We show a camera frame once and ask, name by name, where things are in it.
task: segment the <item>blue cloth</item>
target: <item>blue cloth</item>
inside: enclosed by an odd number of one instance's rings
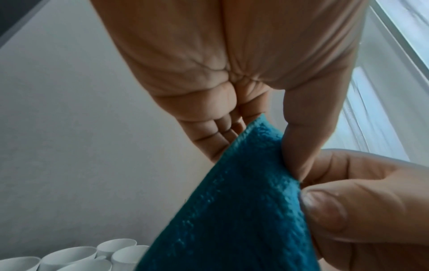
[[[252,122],[136,270],[319,271],[281,138],[264,116]]]

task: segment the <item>blue towel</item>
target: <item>blue towel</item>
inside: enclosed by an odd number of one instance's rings
[[[282,133],[264,116],[222,155],[137,271],[319,271]]]

